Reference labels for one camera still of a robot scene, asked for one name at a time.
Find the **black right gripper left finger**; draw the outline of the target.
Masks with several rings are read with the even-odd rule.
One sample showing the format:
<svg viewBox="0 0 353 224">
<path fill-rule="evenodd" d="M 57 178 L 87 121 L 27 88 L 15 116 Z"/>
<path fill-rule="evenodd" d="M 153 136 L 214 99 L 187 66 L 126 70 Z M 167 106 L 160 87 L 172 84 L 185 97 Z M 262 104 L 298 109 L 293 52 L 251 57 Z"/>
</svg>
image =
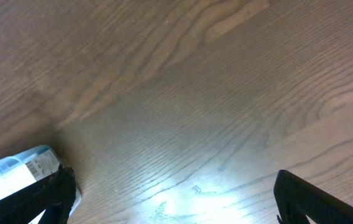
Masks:
<svg viewBox="0 0 353 224">
<path fill-rule="evenodd" d="M 39 223 L 66 224 L 76 199 L 76 180 L 71 167 L 58 170 L 0 200 L 0 223 L 30 223 L 43 214 Z"/>
</svg>

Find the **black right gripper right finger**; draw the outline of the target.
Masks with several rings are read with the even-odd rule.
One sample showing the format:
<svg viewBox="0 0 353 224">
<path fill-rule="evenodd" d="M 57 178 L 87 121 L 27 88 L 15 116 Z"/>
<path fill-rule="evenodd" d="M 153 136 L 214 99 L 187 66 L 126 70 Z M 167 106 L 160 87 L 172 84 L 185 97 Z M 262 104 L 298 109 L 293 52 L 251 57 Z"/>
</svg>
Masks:
<svg viewBox="0 0 353 224">
<path fill-rule="evenodd" d="M 353 207 L 287 170 L 278 171 L 273 194 L 280 224 L 353 223 Z"/>
</svg>

